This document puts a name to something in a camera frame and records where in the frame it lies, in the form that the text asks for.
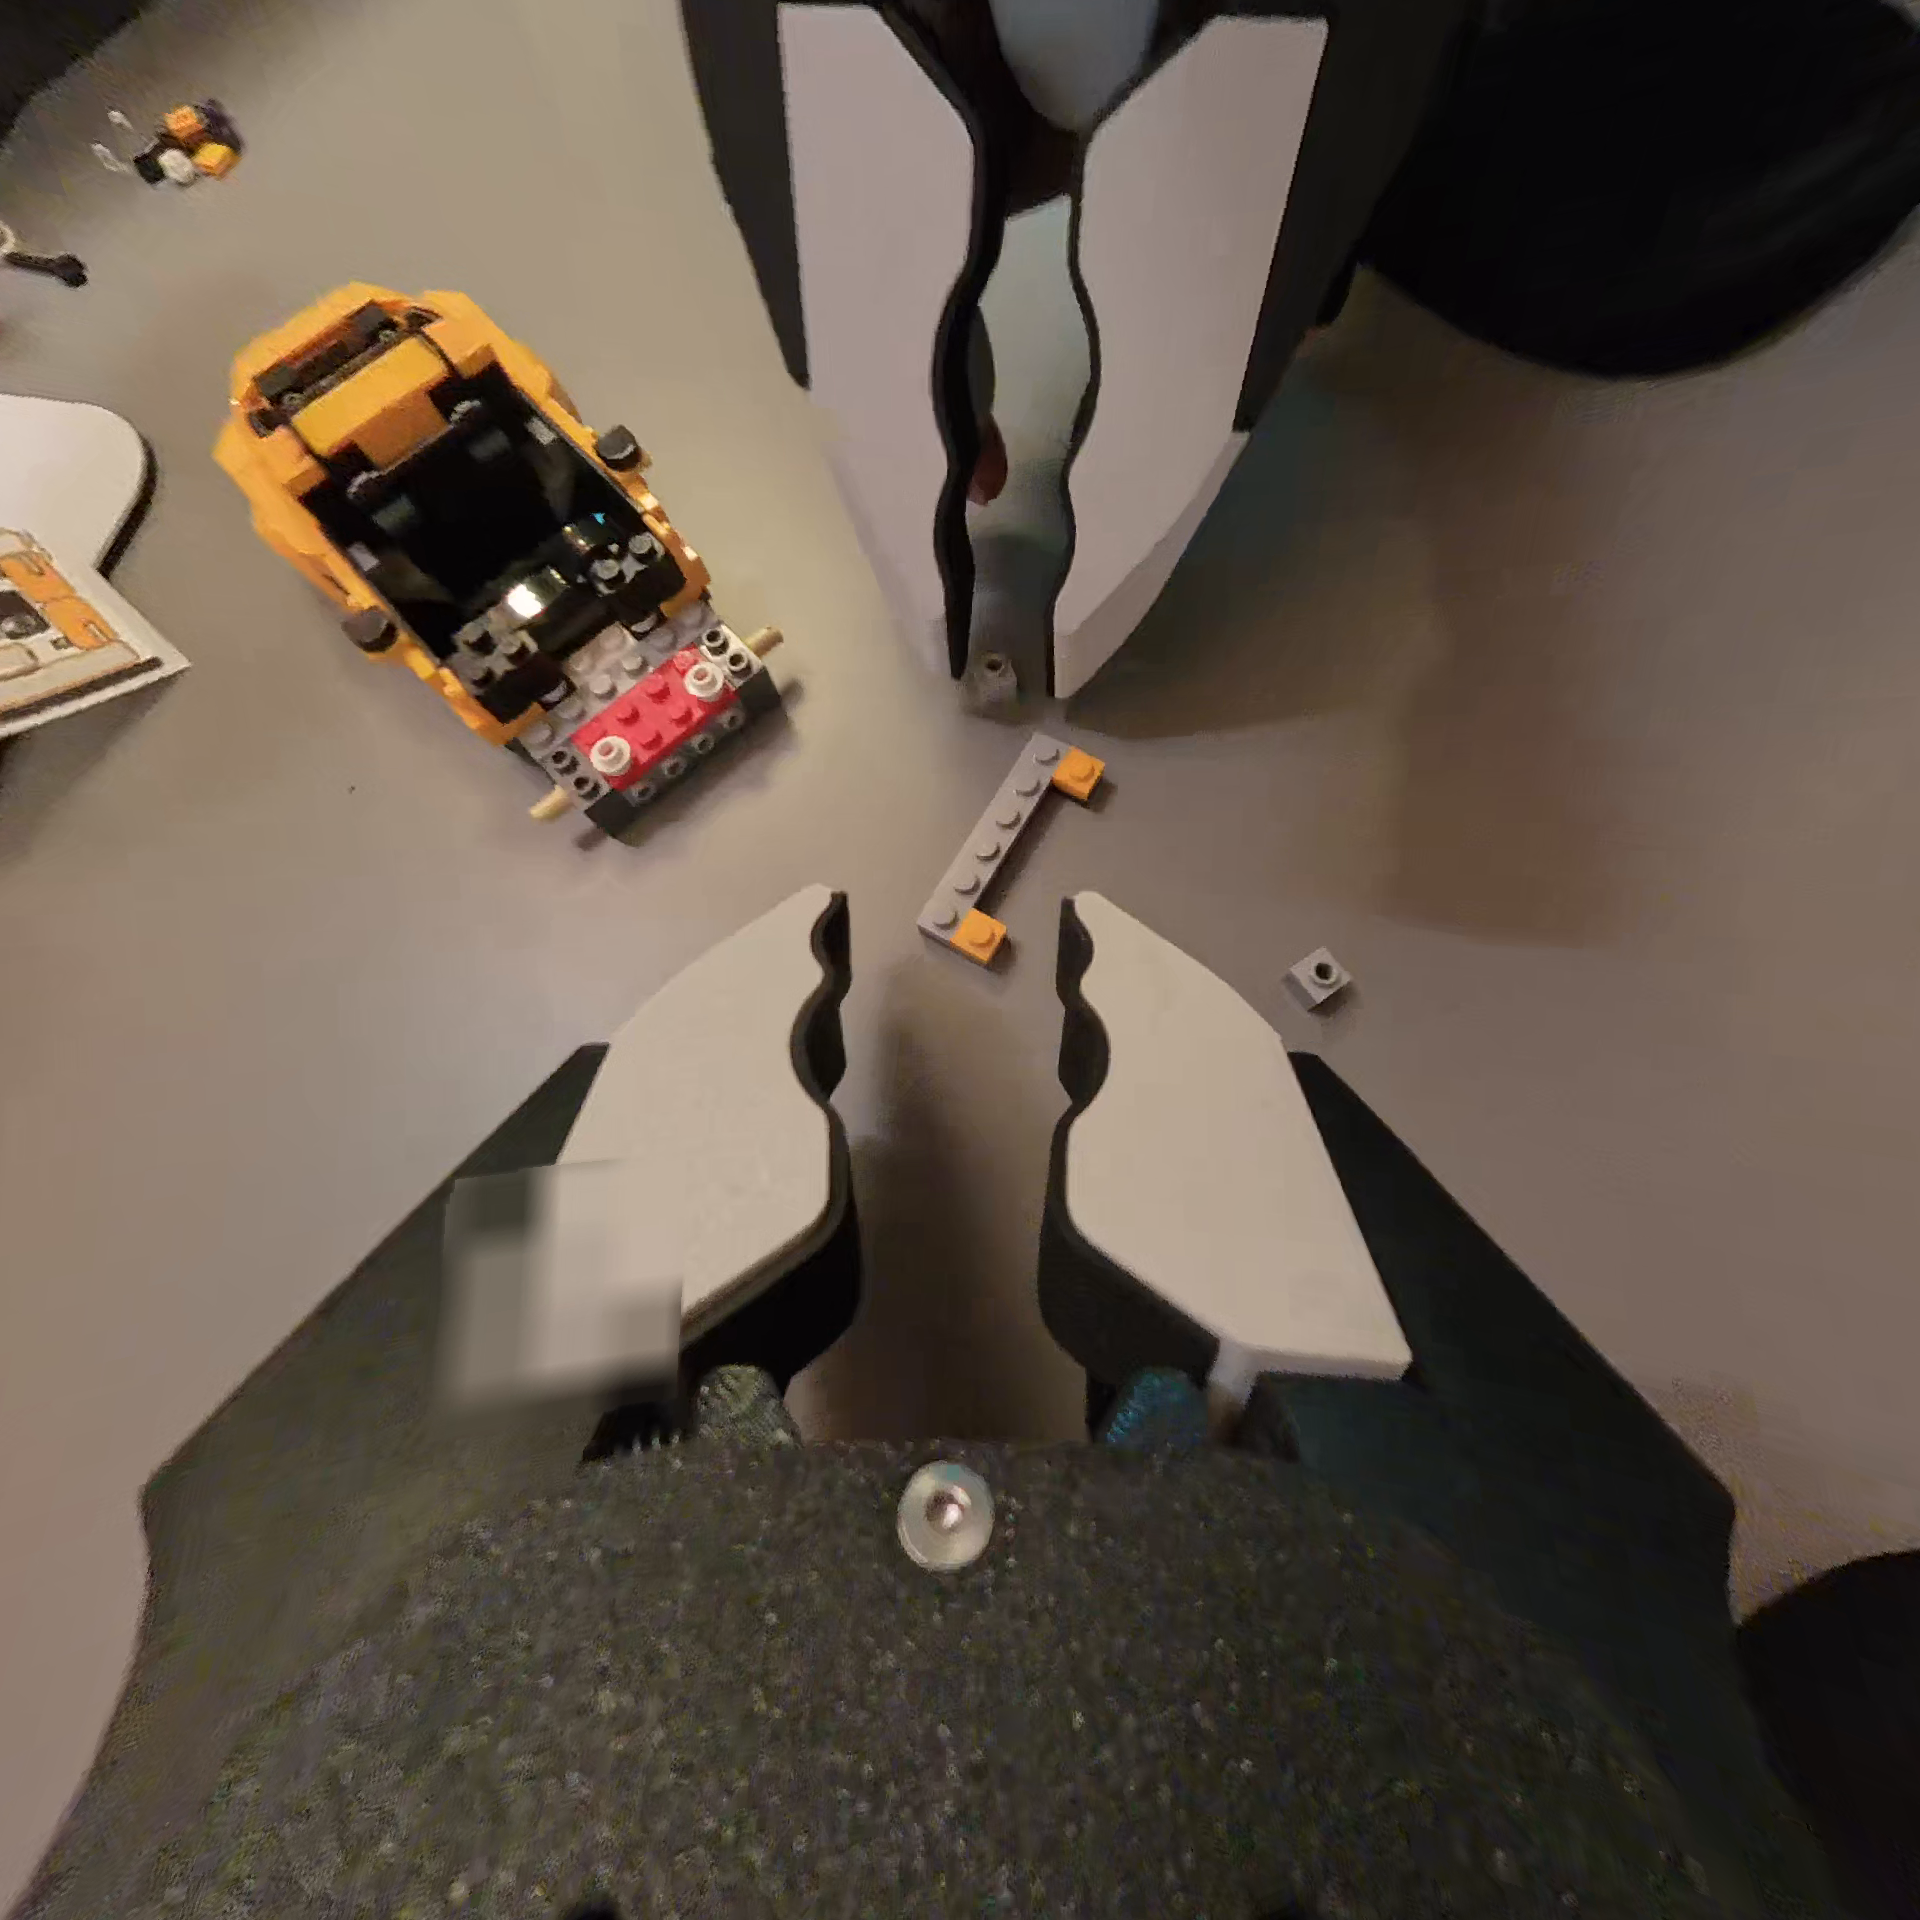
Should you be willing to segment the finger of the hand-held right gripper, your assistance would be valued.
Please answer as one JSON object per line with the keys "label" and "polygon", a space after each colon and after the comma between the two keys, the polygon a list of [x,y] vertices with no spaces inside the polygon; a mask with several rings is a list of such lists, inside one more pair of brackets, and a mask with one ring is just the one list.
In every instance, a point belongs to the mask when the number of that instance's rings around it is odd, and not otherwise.
{"label": "finger of the hand-held right gripper", "polygon": [[987,141],[907,4],[782,4],[804,394],[899,638],[955,681],[972,628],[971,344],[993,263]]}
{"label": "finger of the hand-held right gripper", "polygon": [[1067,263],[1092,385],[1064,468],[1061,702],[1157,604],[1249,440],[1234,421],[1326,51],[1326,17],[1220,16],[1086,141]]}

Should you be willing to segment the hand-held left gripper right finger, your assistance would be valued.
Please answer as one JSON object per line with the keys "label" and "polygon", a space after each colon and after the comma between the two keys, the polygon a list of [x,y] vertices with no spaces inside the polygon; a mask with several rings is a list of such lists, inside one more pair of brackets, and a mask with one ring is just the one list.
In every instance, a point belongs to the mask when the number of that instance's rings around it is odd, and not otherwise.
{"label": "hand-held left gripper right finger", "polygon": [[1403,1382],[1409,1334],[1279,1030],[1112,899],[1058,909],[1039,1305],[1089,1399],[1163,1369],[1215,1410],[1262,1375]]}

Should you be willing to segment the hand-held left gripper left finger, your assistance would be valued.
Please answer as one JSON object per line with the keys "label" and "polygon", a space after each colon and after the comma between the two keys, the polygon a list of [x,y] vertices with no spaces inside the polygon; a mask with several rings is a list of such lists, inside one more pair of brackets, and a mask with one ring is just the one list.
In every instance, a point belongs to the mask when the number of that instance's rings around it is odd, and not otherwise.
{"label": "hand-held left gripper left finger", "polygon": [[684,1363],[814,1363],[853,1328],[848,987],[848,899],[814,881],[623,1021],[558,1150],[569,1307]]}

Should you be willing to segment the grey lego plate orange ends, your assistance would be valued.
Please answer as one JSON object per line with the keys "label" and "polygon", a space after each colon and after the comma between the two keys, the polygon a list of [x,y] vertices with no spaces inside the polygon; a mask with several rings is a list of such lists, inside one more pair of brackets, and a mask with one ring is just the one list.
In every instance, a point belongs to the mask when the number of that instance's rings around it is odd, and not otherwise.
{"label": "grey lego plate orange ends", "polygon": [[993,967],[1009,933],[987,903],[1009,862],[1054,802],[1092,804],[1103,782],[1103,758],[1033,734],[918,912],[919,936],[981,971]]}

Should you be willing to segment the yellow lego car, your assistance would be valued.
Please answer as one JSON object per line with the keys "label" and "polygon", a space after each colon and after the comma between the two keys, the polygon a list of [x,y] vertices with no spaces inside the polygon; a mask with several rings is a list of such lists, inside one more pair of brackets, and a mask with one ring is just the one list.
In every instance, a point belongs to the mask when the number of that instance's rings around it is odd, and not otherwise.
{"label": "yellow lego car", "polygon": [[768,727],[782,632],[739,632],[620,422],[465,292],[351,282],[231,365],[217,465],[354,652],[637,834]]}

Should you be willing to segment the pile of small lego pieces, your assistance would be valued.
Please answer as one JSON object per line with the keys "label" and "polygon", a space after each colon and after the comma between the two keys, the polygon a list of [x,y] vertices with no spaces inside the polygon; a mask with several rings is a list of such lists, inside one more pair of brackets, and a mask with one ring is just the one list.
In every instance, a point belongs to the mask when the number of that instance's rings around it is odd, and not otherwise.
{"label": "pile of small lego pieces", "polygon": [[189,189],[202,181],[224,181],[245,155],[236,121],[218,100],[186,100],[153,125],[137,125],[109,109],[109,140],[98,140],[95,161],[150,189]]}

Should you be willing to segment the lego sticker sheet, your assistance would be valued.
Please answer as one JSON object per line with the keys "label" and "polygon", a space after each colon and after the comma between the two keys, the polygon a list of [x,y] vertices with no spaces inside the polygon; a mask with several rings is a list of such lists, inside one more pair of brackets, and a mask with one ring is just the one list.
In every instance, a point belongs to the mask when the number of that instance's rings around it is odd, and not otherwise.
{"label": "lego sticker sheet", "polygon": [[165,684],[189,660],[109,581],[2,530],[2,740]]}

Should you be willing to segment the white book stand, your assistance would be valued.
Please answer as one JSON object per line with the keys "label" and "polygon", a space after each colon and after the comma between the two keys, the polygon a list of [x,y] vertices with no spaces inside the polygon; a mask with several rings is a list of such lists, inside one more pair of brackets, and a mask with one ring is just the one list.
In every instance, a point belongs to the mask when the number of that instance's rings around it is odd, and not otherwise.
{"label": "white book stand", "polygon": [[150,513],[153,453],[95,402],[2,394],[2,526],[109,578]]}

